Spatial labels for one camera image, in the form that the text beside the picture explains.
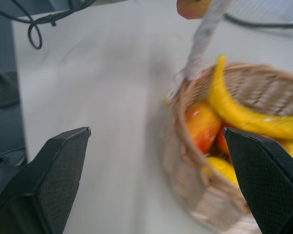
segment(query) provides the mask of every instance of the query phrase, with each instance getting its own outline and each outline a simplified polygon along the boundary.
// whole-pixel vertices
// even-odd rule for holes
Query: banana
[[[224,80],[226,56],[218,58],[209,87],[209,103],[227,123],[252,133],[274,138],[293,139],[293,117],[256,113],[230,96]]]

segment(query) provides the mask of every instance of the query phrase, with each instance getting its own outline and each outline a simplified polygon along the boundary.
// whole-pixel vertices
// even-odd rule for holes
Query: white basket handle
[[[182,81],[198,79],[202,72],[202,63],[205,51],[212,39],[212,36],[221,21],[232,0],[213,0],[208,11],[202,19],[193,37],[193,46],[188,57],[186,66],[174,77],[168,100],[171,101],[176,95]]]

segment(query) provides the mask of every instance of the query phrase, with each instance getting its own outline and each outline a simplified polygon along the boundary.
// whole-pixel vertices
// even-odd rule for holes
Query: white table surface
[[[84,169],[65,234],[208,234],[173,195],[160,165],[162,100],[186,62],[199,20],[175,0],[129,0],[90,7],[41,25],[33,49],[13,23],[27,152],[90,126]],[[206,54],[293,71],[293,35],[221,23]]]

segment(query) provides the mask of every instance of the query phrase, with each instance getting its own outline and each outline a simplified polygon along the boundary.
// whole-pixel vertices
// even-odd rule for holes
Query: woven wicker
[[[210,167],[207,155],[197,149],[186,127],[185,111],[207,99],[213,70],[214,66],[199,79],[185,81],[175,97],[165,132],[164,169],[173,191],[195,219],[221,234],[259,234],[241,191],[215,170],[213,175],[204,173],[202,167]],[[230,94],[244,106],[293,116],[293,74],[268,65],[232,63],[226,66],[225,80]]]

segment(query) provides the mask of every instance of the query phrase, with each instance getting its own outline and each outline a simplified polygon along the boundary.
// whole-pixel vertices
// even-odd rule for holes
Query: black cable
[[[18,147],[18,148],[16,148],[16,149],[12,149],[12,150],[5,151],[5,152],[3,152],[3,153],[0,153],[0,157],[4,156],[4,155],[6,155],[6,154],[9,154],[9,153],[11,153],[11,152],[18,151],[18,150],[23,150],[23,149],[25,149],[24,146],[22,146],[22,147]]]
[[[42,48],[42,36],[41,36],[41,33],[40,33],[40,30],[38,28],[38,24],[45,24],[45,23],[50,23],[52,24],[52,26],[56,26],[56,21],[60,20],[60,19],[63,19],[77,11],[81,11],[89,6],[91,6],[96,0],[85,0],[79,7],[77,7],[76,9],[70,9],[70,10],[66,10],[66,11],[62,11],[62,12],[59,12],[59,13],[55,13],[55,14],[50,14],[48,16],[44,16],[44,17],[40,17],[36,20],[34,20],[30,14],[25,10],[24,7],[22,7],[22,5],[20,5],[17,0],[11,0],[23,13],[26,14],[27,17],[29,17],[30,20],[25,20],[25,19],[19,19],[15,16],[12,16],[2,10],[0,10],[0,15],[5,17],[5,18],[8,18],[10,20],[14,20],[14,21],[17,21],[17,22],[21,22],[21,23],[28,23],[29,24],[29,27],[28,27],[28,31],[27,31],[27,34],[28,34],[28,39],[31,43],[31,45],[37,49],[37,50],[40,50]],[[32,39],[32,30],[33,28],[35,28],[37,30],[37,33],[38,33],[38,40],[39,40],[39,44],[38,46],[34,43],[33,39]]]
[[[28,13],[28,11],[26,11],[26,9],[21,5],[19,4],[18,1],[16,0],[11,0],[21,11],[23,11],[23,13],[30,19],[30,21],[33,23],[34,22],[34,19],[30,16],[30,14]],[[37,50],[40,50],[42,48],[42,36],[41,36],[41,32],[38,28],[38,26],[35,24],[34,25],[36,31],[37,31],[37,34],[38,34],[38,40],[39,40],[39,44],[38,46],[34,43],[31,35],[28,34],[28,39],[30,41],[30,43],[32,44],[32,46],[37,49]]]
[[[13,82],[13,81],[11,81],[4,73],[2,73],[1,71],[0,71],[0,83],[1,84],[9,84],[9,85],[14,85],[14,86],[16,86],[16,84]]]
[[[224,18],[234,24],[248,27],[248,28],[281,28],[281,29],[293,29],[293,23],[256,23],[256,22],[250,22],[245,21],[242,19],[239,19],[235,16],[232,16],[230,14],[225,14]]]

